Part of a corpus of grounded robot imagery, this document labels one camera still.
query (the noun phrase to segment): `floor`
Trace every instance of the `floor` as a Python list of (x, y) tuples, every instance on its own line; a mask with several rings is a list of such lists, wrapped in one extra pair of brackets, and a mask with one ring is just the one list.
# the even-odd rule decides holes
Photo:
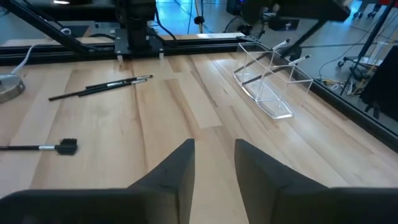
[[(223, 32), (226, 24), (234, 17), (226, 12), (226, 1), (227, 0), (205, 0), (203, 10), (204, 17), (206, 19), (204, 28), (205, 32)], [(196, 16), (196, 10), (191, 0), (157, 0), (157, 2), (160, 20), (171, 32), (174, 34), (199, 33), (198, 26), (193, 23), (193, 18)], [(357, 11), (360, 4), (361, 1), (354, 1), (351, 6), (351, 10), (353, 12)], [(364, 12), (365, 16), (362, 19), (353, 19), (351, 16), (344, 23), (328, 22), (323, 28), (302, 44), (302, 46), (308, 47), (303, 49), (303, 54), (311, 55), (309, 59), (300, 63), (302, 70), (307, 72), (313, 78), (318, 78), (321, 74), (322, 77), (325, 78), (346, 80), (346, 77), (349, 74), (349, 63), (347, 63), (343, 68), (338, 68), (336, 64), (344, 55), (357, 55), (361, 50), (362, 45), (343, 45), (333, 47), (325, 45), (365, 43), (371, 28), (376, 23), (377, 18), (381, 15), (384, 7), (385, 6), (382, 7), (374, 19), (366, 18), (366, 14), (373, 8), (373, 4), (370, 4), (366, 8)], [(378, 44), (372, 45), (367, 55), (377, 55), (377, 57), (380, 58), (385, 57), (389, 48), (386, 47), (385, 50), (380, 51), (379, 49), (392, 38), (394, 30), (398, 26), (397, 17), (398, 11), (397, 9), (393, 9), (387, 18), (385, 26), (382, 28), (381, 33), (375, 41), (378, 42)], [(298, 29), (295, 31), (276, 32), (267, 28), (266, 33), (261, 37), (261, 42), (266, 45), (273, 46), (288, 37), (290, 37), (292, 41), (295, 41), (315, 23), (316, 21), (313, 20), (302, 19)], [(64, 24), (89, 25), (92, 28), (92, 32), (98, 33), (109, 33), (111, 29), (117, 27), (117, 24), (102, 23), (99, 25), (98, 29), (95, 29), (94, 22), (64, 22)], [(12, 14), (8, 14), (0, 18), (0, 28), (2, 30), (7, 30), (7, 32), (3, 32), (0, 36), (0, 44), (9, 39), (38, 39), (43, 37), (43, 34), (38, 30)], [(165, 34), (163, 30), (159, 30), (159, 33)], [(349, 100), (356, 101), (360, 109), (364, 109), (365, 106), (361, 104), (361, 102), (358, 102), (357, 98), (350, 98)], [(381, 120), (385, 121), (383, 122), (385, 125), (398, 133), (398, 123), (388, 118), (384, 119), (384, 117), (381, 118)]]

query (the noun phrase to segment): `paintbrush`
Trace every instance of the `paintbrush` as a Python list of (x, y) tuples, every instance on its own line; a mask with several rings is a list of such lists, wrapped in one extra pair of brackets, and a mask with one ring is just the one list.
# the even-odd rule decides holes
[(117, 89), (117, 88), (121, 88), (124, 86), (129, 86), (129, 85), (133, 85), (133, 84), (138, 84), (138, 83), (142, 83), (142, 82), (146, 82), (147, 80), (137, 80), (137, 81), (133, 81), (133, 82), (121, 82), (121, 83), (115, 83), (115, 84), (109, 84), (107, 87), (98, 87), (98, 88), (89, 88), (87, 89), (84, 93), (80, 93), (78, 96), (82, 97), (82, 96), (88, 96), (88, 95), (92, 95), (95, 93), (100, 93), (102, 91), (108, 91), (108, 90), (113, 90), (113, 89)]
[(42, 146), (0, 146), (0, 151), (51, 151), (62, 156), (73, 156), (77, 151), (77, 139), (62, 139), (59, 145)]
[(152, 78), (153, 75), (143, 75), (140, 77), (133, 77), (133, 78), (126, 78), (123, 80), (116, 80), (116, 81), (111, 81), (111, 82), (107, 82), (107, 83), (101, 83), (101, 84), (97, 84), (97, 85), (91, 85), (91, 86), (86, 86), (86, 90), (89, 89), (93, 89), (93, 88), (106, 88), (109, 86), (113, 86), (113, 85), (118, 85), (121, 83), (126, 83), (126, 82), (134, 82), (134, 81), (138, 81), (138, 80), (146, 80), (148, 78)]

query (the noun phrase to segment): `black paintbrush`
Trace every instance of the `black paintbrush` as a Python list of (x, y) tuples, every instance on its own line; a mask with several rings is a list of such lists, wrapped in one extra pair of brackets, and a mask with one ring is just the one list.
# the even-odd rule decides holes
[(137, 81), (137, 80), (146, 80), (146, 79), (152, 78), (152, 77), (153, 77), (153, 75), (143, 75), (143, 76), (140, 76), (140, 77), (126, 78), (126, 79), (123, 79), (123, 80), (116, 80), (116, 81), (111, 81), (111, 82), (107, 82), (107, 83), (101, 83), (101, 84), (97, 84), (97, 85), (86, 86), (86, 90), (89, 90), (89, 89), (92, 89), (92, 88), (104, 88), (104, 87), (108, 87), (108, 86), (119, 84), (119, 83), (133, 82), (133, 81)]
[(88, 89), (85, 92), (80, 93), (78, 96), (79, 97), (88, 96), (88, 95), (91, 95), (91, 94), (100, 93), (102, 91), (113, 90), (113, 89), (116, 89), (116, 88), (121, 88), (121, 87), (124, 87), (124, 86), (129, 86), (129, 85), (132, 85), (132, 84), (138, 84), (138, 83), (142, 83), (142, 82), (146, 82), (146, 81), (147, 80), (137, 80), (137, 81), (134, 81), (134, 82), (122, 82), (122, 83), (118, 83), (118, 84), (115, 84), (115, 85), (112, 84), (110, 86), (106, 86), (106, 87), (103, 87), (103, 88)]
[(77, 96), (77, 95), (79, 95), (80, 93), (84, 93), (85, 91), (86, 91), (86, 90), (82, 90), (82, 91), (77, 91), (77, 92), (74, 92), (74, 93), (67, 93), (67, 94), (60, 95), (60, 96), (53, 96), (53, 97), (50, 97), (50, 98), (49, 98), (49, 101), (64, 99), (64, 98), (71, 97), (71, 96)]
[(0, 146), (0, 151), (47, 151), (55, 150), (60, 155), (73, 156), (77, 151), (77, 139), (62, 139), (59, 145)]

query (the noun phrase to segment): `black metal beam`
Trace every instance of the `black metal beam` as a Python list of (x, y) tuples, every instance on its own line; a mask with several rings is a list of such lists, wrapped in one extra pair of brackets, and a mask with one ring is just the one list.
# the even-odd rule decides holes
[[(207, 45), (207, 44), (237, 44), (247, 42), (240, 38), (217, 38), (217, 39), (189, 39), (189, 40), (178, 40), (178, 46), (185, 45)], [(166, 40), (166, 43), (171, 45), (174, 43), (173, 40)]]
[(46, 0), (32, 1), (31, 4), (58, 21), (118, 22), (116, 7), (110, 0), (83, 5), (60, 5)]
[(65, 46), (67, 49), (79, 53), (89, 52), (89, 48), (85, 47), (74, 37), (70, 37), (56, 29), (54, 26), (43, 20), (41, 17), (36, 15), (33, 11), (28, 9), (16, 2), (15, 0), (0, 0), (0, 6), (4, 7), (11, 13), (20, 17), (24, 21), (28, 22), (30, 25), (34, 26), (36, 29), (40, 30), (44, 34), (56, 40), (58, 43)]
[[(188, 54), (210, 54), (222, 52), (235, 52), (238, 44), (200, 44), (201, 40), (194, 40), (193, 43), (197, 45), (188, 45), (188, 41), (184, 45), (166, 46), (164, 47), (164, 54), (168, 55), (188, 55)], [(41, 63), (63, 63), (63, 62), (79, 62), (90, 60), (114, 60), (116, 54), (114, 53), (113, 44), (90, 44), (92, 47), (100, 48), (101, 50), (90, 52), (88, 54), (76, 54), (60, 45), (46, 45), (38, 46), (30, 54), (27, 64), (41, 64)], [(29, 47), (0, 47), (0, 66), (18, 65), (26, 56)], [(157, 57), (159, 54), (148, 55), (132, 55), (124, 58), (137, 57)]]
[(323, 25), (326, 24), (326, 20), (319, 20), (311, 29), (309, 29), (303, 36), (299, 38), (292, 46), (290, 46), (287, 50), (283, 51), (280, 54), (280, 57), (284, 58), (291, 51), (293, 51), (296, 47), (299, 47), (302, 43), (304, 43), (308, 38), (310, 38), (316, 31), (321, 29)]

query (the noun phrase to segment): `white cable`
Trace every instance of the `white cable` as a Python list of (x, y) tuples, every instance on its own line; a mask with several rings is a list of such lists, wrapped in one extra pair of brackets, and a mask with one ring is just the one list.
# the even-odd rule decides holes
[(30, 46), (30, 49), (27, 51), (25, 59), (16, 68), (13, 69), (13, 71), (11, 72), (12, 74), (16, 74), (18, 72), (18, 70), (20, 70), (26, 64), (27, 60), (29, 59), (30, 52), (37, 45), (38, 44), (34, 44), (34, 45)]
[[(51, 41), (48, 44), (53, 44), (55, 43), (55, 40)], [(34, 44), (32, 46), (30, 46), (29, 50), (26, 53), (26, 57), (25, 59), (16, 67), (13, 69), (13, 71), (11, 72), (11, 74), (16, 74), (23, 66), (25, 66), (27, 60), (29, 59), (30, 56), (30, 52), (33, 50), (34, 47), (38, 46), (38, 45), (48, 45), (48, 44)]]

